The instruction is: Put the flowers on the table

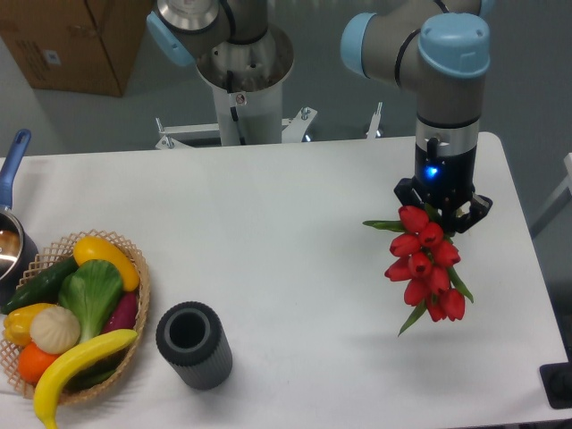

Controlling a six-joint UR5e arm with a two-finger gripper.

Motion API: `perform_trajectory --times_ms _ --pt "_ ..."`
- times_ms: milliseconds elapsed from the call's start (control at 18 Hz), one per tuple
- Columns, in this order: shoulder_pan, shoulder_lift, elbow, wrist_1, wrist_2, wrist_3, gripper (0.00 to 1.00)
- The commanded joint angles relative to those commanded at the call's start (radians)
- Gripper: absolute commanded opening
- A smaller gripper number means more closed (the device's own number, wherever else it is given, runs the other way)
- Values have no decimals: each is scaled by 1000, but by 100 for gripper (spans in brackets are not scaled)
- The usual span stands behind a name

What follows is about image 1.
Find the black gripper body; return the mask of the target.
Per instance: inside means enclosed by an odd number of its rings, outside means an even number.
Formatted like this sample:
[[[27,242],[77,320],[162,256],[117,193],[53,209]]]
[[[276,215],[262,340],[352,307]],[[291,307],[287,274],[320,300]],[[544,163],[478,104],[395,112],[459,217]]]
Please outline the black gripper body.
[[[424,203],[456,210],[474,192],[476,133],[462,130],[416,132],[414,190]]]

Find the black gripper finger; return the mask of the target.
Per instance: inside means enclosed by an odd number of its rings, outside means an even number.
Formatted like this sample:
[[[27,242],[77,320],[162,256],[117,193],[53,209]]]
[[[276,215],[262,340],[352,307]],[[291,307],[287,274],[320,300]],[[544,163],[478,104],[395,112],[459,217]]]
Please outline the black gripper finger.
[[[412,178],[401,179],[395,186],[394,193],[402,206],[423,208],[423,200],[417,194]]]
[[[453,231],[456,233],[464,233],[483,220],[492,208],[492,200],[479,194],[473,194],[468,212],[455,218],[453,223]]]

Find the grey robot arm, blue caps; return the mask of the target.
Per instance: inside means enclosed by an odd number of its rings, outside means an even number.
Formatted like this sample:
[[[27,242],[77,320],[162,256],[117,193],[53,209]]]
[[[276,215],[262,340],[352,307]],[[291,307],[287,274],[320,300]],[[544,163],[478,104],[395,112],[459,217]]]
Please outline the grey robot arm, blue caps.
[[[407,1],[384,16],[356,15],[341,36],[347,69],[415,94],[415,172],[394,191],[404,205],[436,210],[448,233],[467,231],[492,207],[473,182],[491,6]],[[294,54],[266,2],[158,1],[147,28],[173,63],[195,64],[211,87],[225,146],[285,141],[282,84]]]

